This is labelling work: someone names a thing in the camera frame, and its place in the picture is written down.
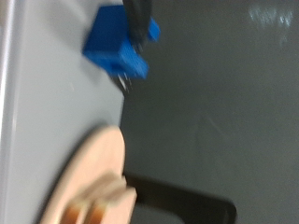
dark gray surface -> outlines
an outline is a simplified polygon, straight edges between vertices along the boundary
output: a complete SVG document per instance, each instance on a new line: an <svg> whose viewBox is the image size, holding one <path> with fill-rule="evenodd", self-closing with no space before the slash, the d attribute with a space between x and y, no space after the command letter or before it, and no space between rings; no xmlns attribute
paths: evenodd
<svg viewBox="0 0 299 224"><path fill-rule="evenodd" d="M298 9L155 1L161 40L122 115L126 171L229 198L238 223L298 223Z"/></svg>

